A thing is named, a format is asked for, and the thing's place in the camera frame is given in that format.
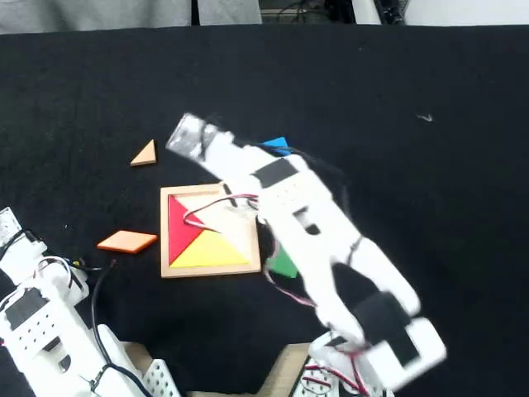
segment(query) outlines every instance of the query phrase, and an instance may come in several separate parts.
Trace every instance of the tangram puzzle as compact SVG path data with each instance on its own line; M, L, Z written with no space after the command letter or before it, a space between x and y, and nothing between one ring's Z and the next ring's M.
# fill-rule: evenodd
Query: tangram puzzle
M219 199L220 184L162 188L160 190L160 240L162 277L223 275L260 270L255 214L234 208L230 200L205 208L189 221L188 210Z

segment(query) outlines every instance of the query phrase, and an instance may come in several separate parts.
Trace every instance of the white triangle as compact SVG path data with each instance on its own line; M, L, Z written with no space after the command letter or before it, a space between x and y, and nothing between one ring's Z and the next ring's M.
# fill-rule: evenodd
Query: white triangle
M151 139L150 142L144 147L140 153L131 161L132 166L153 164L156 162L156 150L155 140Z

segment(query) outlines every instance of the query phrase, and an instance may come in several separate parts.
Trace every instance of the blue tangram piece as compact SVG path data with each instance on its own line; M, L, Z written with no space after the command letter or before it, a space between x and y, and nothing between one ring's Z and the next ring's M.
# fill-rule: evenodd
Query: blue tangram piece
M286 147L288 146L287 140L284 136L280 136L279 138L274 138L269 141L263 142L265 145L268 146L275 146L275 147ZM289 151L277 151L280 155L289 155Z

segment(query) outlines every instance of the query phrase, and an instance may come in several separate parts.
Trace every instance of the white wall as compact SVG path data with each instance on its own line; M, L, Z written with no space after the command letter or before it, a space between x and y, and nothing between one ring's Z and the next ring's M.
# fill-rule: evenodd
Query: white wall
M409 0L407 25L526 25L529 0Z

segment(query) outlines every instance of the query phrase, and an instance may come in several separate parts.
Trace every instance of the green tangram piece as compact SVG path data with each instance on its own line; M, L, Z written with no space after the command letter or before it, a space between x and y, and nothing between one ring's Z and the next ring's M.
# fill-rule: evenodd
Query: green tangram piece
M284 275L290 277L291 279L295 278L298 275L298 269L288 256L287 252L283 249L283 246L279 246L278 255L272 260L272 266L270 270L278 275Z

